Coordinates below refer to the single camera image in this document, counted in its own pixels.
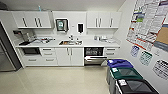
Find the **sink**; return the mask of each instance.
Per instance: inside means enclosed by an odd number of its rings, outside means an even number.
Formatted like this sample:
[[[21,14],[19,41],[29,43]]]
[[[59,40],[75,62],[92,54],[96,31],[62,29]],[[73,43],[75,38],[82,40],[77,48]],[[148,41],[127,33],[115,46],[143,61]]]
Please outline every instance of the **sink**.
[[[59,45],[81,45],[82,41],[61,41]]]

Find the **recycling bin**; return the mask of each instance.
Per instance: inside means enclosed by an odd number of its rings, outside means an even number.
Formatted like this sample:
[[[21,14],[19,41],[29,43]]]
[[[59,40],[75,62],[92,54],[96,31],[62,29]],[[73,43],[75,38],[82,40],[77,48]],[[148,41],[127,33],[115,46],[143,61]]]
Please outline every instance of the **recycling bin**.
[[[127,61],[127,60],[123,60],[123,59],[113,59],[113,60],[107,60],[107,75],[106,75],[106,81],[108,83],[108,85],[110,85],[110,68],[116,68],[116,67],[129,67],[129,68],[133,68],[133,65]]]
[[[115,82],[118,79],[143,79],[143,77],[134,68],[111,68],[110,73],[110,94],[115,93]]]
[[[159,94],[144,79],[121,79],[116,81],[114,94]]]

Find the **floor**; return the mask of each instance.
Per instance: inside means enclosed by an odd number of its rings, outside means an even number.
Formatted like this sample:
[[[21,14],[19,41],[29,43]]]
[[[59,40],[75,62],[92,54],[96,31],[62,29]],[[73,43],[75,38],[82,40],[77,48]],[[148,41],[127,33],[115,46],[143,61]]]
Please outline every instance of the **floor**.
[[[106,67],[26,67],[0,72],[0,94],[109,94]]]

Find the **stainless steel refrigerator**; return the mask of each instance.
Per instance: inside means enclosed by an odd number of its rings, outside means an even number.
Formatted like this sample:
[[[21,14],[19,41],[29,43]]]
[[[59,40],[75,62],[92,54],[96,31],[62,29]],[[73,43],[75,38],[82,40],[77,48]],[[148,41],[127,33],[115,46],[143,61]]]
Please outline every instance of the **stainless steel refrigerator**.
[[[21,63],[0,22],[0,71],[17,71]]]

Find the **bin lid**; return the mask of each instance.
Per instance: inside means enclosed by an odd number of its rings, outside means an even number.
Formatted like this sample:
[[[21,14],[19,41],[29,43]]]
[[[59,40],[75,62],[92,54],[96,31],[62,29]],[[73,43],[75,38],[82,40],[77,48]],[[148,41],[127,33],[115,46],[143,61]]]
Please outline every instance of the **bin lid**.
[[[111,73],[115,79],[143,79],[143,77],[134,68],[111,68]]]
[[[122,94],[159,94],[144,79],[120,79],[117,80],[116,86]]]
[[[107,60],[107,65],[110,68],[117,68],[117,67],[129,67],[129,68],[133,68],[133,65],[127,61],[127,60],[123,60],[123,59],[112,59],[112,60]]]

